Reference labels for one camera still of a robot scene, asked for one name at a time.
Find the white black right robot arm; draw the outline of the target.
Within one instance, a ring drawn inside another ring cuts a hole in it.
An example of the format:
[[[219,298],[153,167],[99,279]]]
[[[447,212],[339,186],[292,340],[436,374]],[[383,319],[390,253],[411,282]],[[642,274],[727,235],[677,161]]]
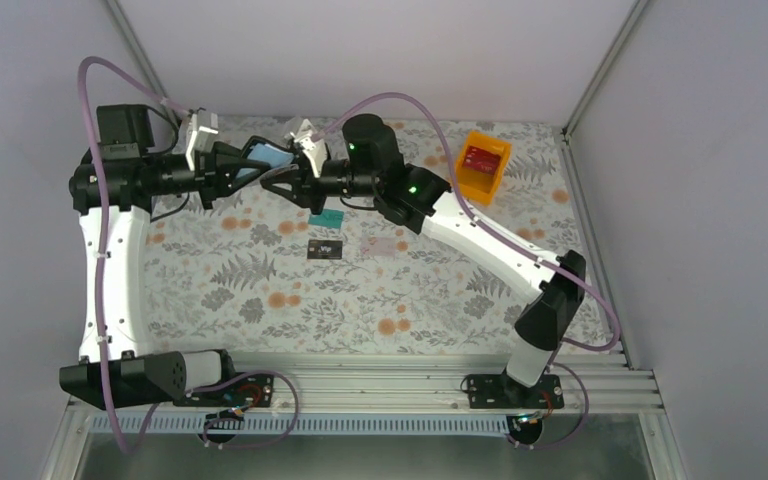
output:
[[[405,161],[395,131],[376,115],[355,115],[342,125],[345,159],[331,156],[308,120],[289,125],[294,159],[262,177],[264,189],[314,214],[329,197],[369,198],[387,221],[458,250],[528,296],[513,326],[518,341],[501,373],[501,391],[515,407],[537,398],[539,381],[584,300],[584,257],[531,245],[459,200],[443,177]]]

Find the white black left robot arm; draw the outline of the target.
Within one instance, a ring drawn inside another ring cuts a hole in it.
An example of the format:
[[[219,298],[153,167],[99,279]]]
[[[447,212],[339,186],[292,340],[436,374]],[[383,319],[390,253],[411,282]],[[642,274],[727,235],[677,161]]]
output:
[[[198,389],[215,405],[238,391],[223,349],[161,351],[144,316],[144,248],[157,196],[197,194],[204,209],[266,173],[256,146],[216,140],[217,120],[197,112],[182,154],[152,152],[151,107],[96,111],[100,161],[86,153],[69,182],[87,252],[87,314],[78,362],[59,371],[68,394],[99,409],[179,402]],[[101,173],[97,166],[103,168]]]

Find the teal magnetic stripe card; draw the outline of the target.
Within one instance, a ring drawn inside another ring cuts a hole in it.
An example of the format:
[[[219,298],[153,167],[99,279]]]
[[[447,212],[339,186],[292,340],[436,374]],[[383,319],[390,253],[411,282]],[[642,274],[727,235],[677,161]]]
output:
[[[323,209],[319,214],[311,214],[308,224],[314,227],[340,230],[345,217],[342,210]]]

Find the pale pink floral card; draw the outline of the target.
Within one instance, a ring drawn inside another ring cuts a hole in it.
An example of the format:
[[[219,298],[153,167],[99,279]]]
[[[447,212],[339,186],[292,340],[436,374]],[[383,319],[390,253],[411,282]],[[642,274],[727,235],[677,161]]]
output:
[[[398,240],[392,237],[364,236],[361,238],[359,252],[365,257],[394,257]]]

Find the dark VIP credit card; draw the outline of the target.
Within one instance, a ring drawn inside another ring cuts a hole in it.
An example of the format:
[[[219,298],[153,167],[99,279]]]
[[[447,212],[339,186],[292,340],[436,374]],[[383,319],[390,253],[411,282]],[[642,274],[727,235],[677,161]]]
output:
[[[340,260],[343,256],[343,242],[331,239],[311,239],[308,241],[306,258],[308,260]]]

